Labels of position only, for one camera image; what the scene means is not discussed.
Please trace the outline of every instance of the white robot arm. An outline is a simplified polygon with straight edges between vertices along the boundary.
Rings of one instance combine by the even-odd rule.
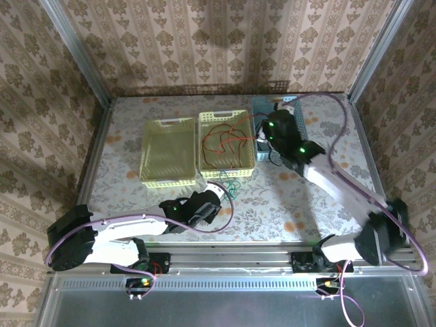
[[[167,200],[140,213],[98,220],[92,219],[86,205],[76,206],[47,229],[50,251],[46,264],[56,271],[86,263],[144,270],[150,255],[144,241],[135,236],[180,233],[200,221],[212,223],[225,192],[218,184],[208,182],[203,192],[194,192],[190,198]]]
[[[303,141],[291,110],[270,113],[256,139],[268,142],[287,168],[321,187],[362,226],[359,233],[330,235],[314,246],[313,266],[317,270],[323,271],[341,260],[364,259],[378,265],[382,255],[391,254],[407,242],[397,224],[384,213],[388,210],[401,224],[408,225],[405,203],[400,199],[387,201],[329,160],[318,144]]]

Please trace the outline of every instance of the yellow plastic basket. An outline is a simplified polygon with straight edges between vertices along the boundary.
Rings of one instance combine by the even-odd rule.
[[[145,186],[195,185],[195,134],[193,118],[145,123],[139,174]]]
[[[235,154],[231,152],[228,146],[225,146],[226,151],[219,155],[205,151],[207,162],[214,167],[208,165],[204,159],[202,152],[202,141],[214,127],[222,123],[233,125],[241,119],[248,117],[246,110],[233,110],[222,112],[202,112],[198,117],[198,167],[204,178],[219,178],[219,173],[224,171],[229,177],[248,177],[251,176],[254,170],[255,157],[253,140],[248,140],[245,146],[239,146],[238,142],[233,142],[232,146]],[[235,126],[245,133],[248,138],[252,137],[250,119],[245,119],[243,122]],[[228,127],[216,127],[215,131],[228,130]],[[209,136],[204,145],[209,149],[218,150],[221,134],[213,134]]]

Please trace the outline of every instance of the floral wallpaper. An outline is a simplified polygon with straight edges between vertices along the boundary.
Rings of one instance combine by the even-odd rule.
[[[38,1],[0,1],[0,104],[0,326],[30,326],[100,114]]]
[[[436,3],[417,0],[358,100],[380,178],[409,206],[436,307]]]
[[[393,0],[61,0],[113,97],[340,91]]]

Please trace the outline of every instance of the floral tablecloth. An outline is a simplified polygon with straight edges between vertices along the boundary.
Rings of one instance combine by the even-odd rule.
[[[147,189],[138,179],[141,140],[147,119],[197,117],[199,112],[251,110],[251,95],[201,95],[185,97],[118,98],[112,122],[99,163],[89,206],[96,213],[114,214],[135,211],[161,201],[190,196],[204,188],[202,177],[192,187]],[[339,95],[350,111],[344,95]],[[327,97],[301,100],[302,113],[309,139],[327,149],[338,134],[343,113],[336,102]],[[361,183],[373,189],[360,140],[349,115],[346,135],[340,140],[334,159]],[[250,178],[240,178],[236,193],[233,224],[216,234],[183,232],[160,236],[144,236],[149,242],[222,242],[222,241],[307,241],[313,242],[329,234],[344,234],[359,229],[349,213],[318,186],[304,181],[284,166],[257,162]],[[209,225],[222,226],[230,214],[228,201]]]

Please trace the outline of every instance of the plastic basket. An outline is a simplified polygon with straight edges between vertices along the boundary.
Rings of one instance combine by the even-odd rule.
[[[260,95],[257,97],[253,97],[253,99],[251,100],[251,105],[253,107],[253,114],[258,114],[258,113],[270,114],[271,112],[274,111],[274,104],[276,102],[287,102],[287,101],[291,101],[292,99],[295,99],[296,97],[297,97],[296,95],[267,95],[267,96]],[[308,140],[305,120],[302,115],[300,101],[297,100],[292,105],[294,107],[294,117],[301,138],[303,140]],[[254,117],[253,126],[252,126],[253,135],[255,135],[256,133],[255,127],[258,126],[258,124],[260,124],[262,119],[265,119],[265,117],[264,116]],[[258,143],[256,145],[256,157],[258,161],[268,160],[269,152],[270,149],[268,145],[264,143]],[[271,159],[273,161],[277,161],[279,158],[280,155],[277,152],[273,151],[271,153]]]
[[[147,121],[140,180],[148,188],[195,185],[195,134],[193,118]]]
[[[252,140],[248,140],[244,146],[239,146],[237,142],[233,142],[232,146],[235,149],[235,154],[231,152],[228,146],[225,147],[226,151],[219,155],[210,151],[205,151],[207,162],[214,165],[216,168],[213,168],[206,163],[202,152],[202,141],[214,126],[222,123],[233,125],[245,117],[248,117],[248,112],[246,110],[200,113],[198,117],[198,167],[204,178],[219,178],[219,173],[221,171],[226,172],[229,177],[251,176],[255,165]],[[253,137],[250,119],[245,119],[235,128],[243,131],[248,138]],[[220,142],[220,134],[215,134],[208,137],[204,144],[207,148],[218,149]]]

